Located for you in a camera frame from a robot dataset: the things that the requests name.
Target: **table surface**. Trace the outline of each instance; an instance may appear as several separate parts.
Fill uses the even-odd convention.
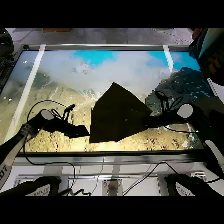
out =
[[[76,125],[84,124],[90,130],[91,108],[113,82],[145,102],[153,90],[163,88],[161,83],[164,80],[179,74],[183,68],[188,69],[187,72],[199,73],[197,61],[188,52],[170,52],[170,64],[164,51],[53,50],[45,51],[37,66],[39,53],[29,50],[21,53],[0,95],[0,144],[7,139],[7,135],[13,135],[19,130],[26,122],[28,111],[38,101],[51,99],[66,106],[76,104],[69,121]],[[35,66],[37,72],[34,80],[30,81]],[[30,85],[28,92],[24,91],[27,85]],[[191,96],[212,96],[210,89],[206,88],[205,84]],[[19,116],[17,122],[15,112],[19,111],[19,105],[22,105],[22,110],[16,115]],[[44,108],[54,108],[60,113],[63,109],[53,103],[42,103],[33,110],[31,117]],[[8,133],[10,126],[13,132]],[[174,128],[190,130],[189,125],[176,125]],[[27,143],[26,149],[32,152],[176,150],[192,148],[195,138],[193,134],[159,128],[135,134],[118,143],[89,144],[89,137],[69,139],[61,133],[41,131]]]

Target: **metal frame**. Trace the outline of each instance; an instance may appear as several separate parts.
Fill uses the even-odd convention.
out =
[[[39,50],[40,45],[22,45],[15,63],[22,51]],[[163,51],[163,45],[130,45],[130,44],[59,44],[46,45],[50,50],[125,50],[125,51]],[[170,51],[187,52],[188,45],[169,45]],[[205,161],[202,149],[186,149],[175,151],[130,151],[130,152],[55,152],[55,153],[27,153],[36,163],[44,162],[72,162],[75,165],[121,165],[121,164],[148,164],[161,161],[169,162],[203,162]],[[29,165],[22,153],[19,153],[14,165]]]

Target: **floor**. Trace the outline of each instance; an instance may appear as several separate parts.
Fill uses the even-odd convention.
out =
[[[6,28],[18,44],[172,44],[189,45],[188,28],[72,28],[70,32],[42,32],[42,28]]]

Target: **blue sky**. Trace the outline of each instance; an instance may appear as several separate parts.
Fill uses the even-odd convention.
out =
[[[104,61],[116,61],[120,51],[110,50],[77,50],[73,53],[74,58],[80,58],[92,67],[100,66]],[[166,56],[163,51],[148,51],[153,60],[149,60],[146,64],[150,67],[168,66]],[[197,61],[191,58],[188,52],[170,52],[174,68],[180,70],[182,67],[189,67],[199,70]]]

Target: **sandy ground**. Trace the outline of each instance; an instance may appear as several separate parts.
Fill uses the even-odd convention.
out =
[[[0,140],[3,141],[10,125],[13,112],[18,104],[19,95],[12,101],[8,98],[0,102]],[[68,89],[56,83],[51,83],[45,87],[31,88],[28,100],[21,114],[17,130],[26,122],[27,114],[30,108],[41,100],[51,99],[63,103],[66,106],[76,104],[69,122],[75,125],[85,125],[90,131],[91,108],[96,102],[95,94],[92,90],[86,91],[85,95]],[[31,117],[36,115],[41,109],[56,109],[60,114],[63,107],[55,103],[38,104],[32,111]],[[188,131],[187,125],[174,125],[173,129]],[[193,145],[192,134],[176,133],[165,128],[148,129],[141,133],[127,137],[120,142],[107,142],[99,144],[89,144],[89,137],[77,139],[69,139],[62,133],[48,133],[40,131],[40,133],[26,144],[26,151],[30,152],[69,152],[69,151],[142,151],[142,150],[177,150],[191,148]]]

